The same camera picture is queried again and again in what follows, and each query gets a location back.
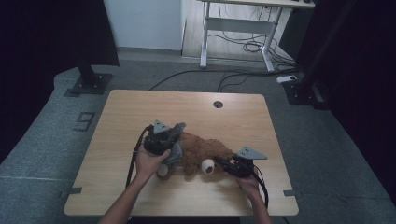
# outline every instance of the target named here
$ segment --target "table top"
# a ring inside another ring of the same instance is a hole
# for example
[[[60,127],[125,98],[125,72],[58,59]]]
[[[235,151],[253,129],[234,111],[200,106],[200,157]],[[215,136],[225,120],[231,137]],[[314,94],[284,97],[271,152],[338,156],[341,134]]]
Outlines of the table top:
[[[214,102],[223,103],[215,108]],[[234,152],[252,147],[268,157],[254,161],[269,193],[269,214],[294,216],[298,206],[274,127],[262,95],[177,91],[112,91],[81,164],[64,211],[69,216],[101,216],[125,188],[134,146],[145,127],[159,119],[168,126],[185,122],[185,132],[216,138]],[[153,176],[141,191],[133,216],[251,216],[247,198],[225,173],[169,180]]]
[[[268,7],[304,7],[313,8],[315,4],[312,2],[305,3],[303,0],[298,2],[292,0],[199,0],[201,2],[210,3],[227,3],[239,5],[255,5],[255,6],[268,6]]]

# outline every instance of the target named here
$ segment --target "white wall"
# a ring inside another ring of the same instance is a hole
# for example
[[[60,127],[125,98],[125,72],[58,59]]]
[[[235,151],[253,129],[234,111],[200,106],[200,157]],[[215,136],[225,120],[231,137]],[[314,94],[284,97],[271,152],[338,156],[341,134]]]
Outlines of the white wall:
[[[105,0],[117,47],[181,50],[185,0]]]

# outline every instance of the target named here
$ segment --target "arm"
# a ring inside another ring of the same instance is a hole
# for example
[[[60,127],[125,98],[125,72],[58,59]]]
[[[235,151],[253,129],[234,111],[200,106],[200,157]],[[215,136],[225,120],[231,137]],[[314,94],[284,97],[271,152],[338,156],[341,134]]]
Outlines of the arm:
[[[169,157],[170,150],[166,150],[163,155],[159,157],[150,156],[142,147],[139,148],[136,157],[136,175],[131,181],[131,184],[120,197],[111,205],[105,215],[100,219],[99,223],[122,223],[128,220],[137,196],[143,187],[147,184],[149,179],[157,172],[158,167],[162,161]]]
[[[270,215],[260,195],[259,183],[257,180],[251,175],[247,178],[237,178],[236,182],[246,193],[247,198],[251,202],[256,224],[272,224]]]

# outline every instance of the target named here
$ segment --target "plush toy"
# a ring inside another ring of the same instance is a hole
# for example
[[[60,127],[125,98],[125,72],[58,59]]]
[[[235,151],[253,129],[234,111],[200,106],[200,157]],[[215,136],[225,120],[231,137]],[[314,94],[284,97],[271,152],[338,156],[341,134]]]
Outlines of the plush toy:
[[[178,166],[184,168],[185,175],[192,175],[199,170],[207,175],[223,172],[222,166],[216,165],[213,157],[219,156],[230,161],[234,156],[234,152],[217,139],[205,140],[197,135],[183,132],[179,141],[183,149],[183,158],[180,162],[162,164],[157,172],[160,179],[169,179]]]

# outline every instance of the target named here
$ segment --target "desk leg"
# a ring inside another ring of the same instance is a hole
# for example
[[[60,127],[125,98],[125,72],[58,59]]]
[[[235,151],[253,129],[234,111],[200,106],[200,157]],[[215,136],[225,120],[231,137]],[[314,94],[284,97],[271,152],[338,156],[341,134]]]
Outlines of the desk leg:
[[[271,56],[269,55],[269,48],[271,46],[271,42],[274,38],[274,34],[276,31],[277,24],[279,22],[280,14],[282,14],[283,7],[280,7],[277,11],[276,18],[274,19],[273,26],[271,28],[271,32],[265,41],[264,48],[262,49],[262,57],[264,58],[265,65],[267,66],[268,72],[274,72],[274,67],[271,62]]]
[[[209,10],[210,10],[210,3],[207,3],[206,7],[206,14],[205,14],[205,24],[204,24],[204,42],[201,46],[201,68],[206,68],[206,59],[207,59],[207,30],[209,24]]]

